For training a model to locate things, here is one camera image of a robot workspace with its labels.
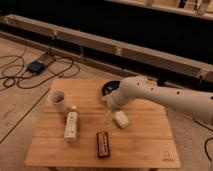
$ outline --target small white box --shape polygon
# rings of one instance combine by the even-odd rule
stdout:
[[[123,111],[115,112],[113,120],[120,128],[125,128],[129,125],[129,119]]]

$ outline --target white bottle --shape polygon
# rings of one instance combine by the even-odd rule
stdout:
[[[67,122],[64,131],[64,138],[67,141],[76,141],[77,139],[77,124],[78,124],[78,113],[77,107],[72,106],[71,112],[67,115]]]

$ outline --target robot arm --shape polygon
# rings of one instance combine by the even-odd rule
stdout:
[[[152,86],[142,76],[128,77],[109,95],[107,105],[111,110],[117,111],[136,98],[177,109],[213,125],[213,93]]]

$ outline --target paper cup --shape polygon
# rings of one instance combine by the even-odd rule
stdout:
[[[49,103],[57,110],[58,113],[66,112],[66,96],[63,91],[54,91],[48,96]]]

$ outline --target black wall panel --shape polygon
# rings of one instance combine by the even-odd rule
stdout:
[[[1,0],[0,9],[213,64],[213,21],[104,0]]]

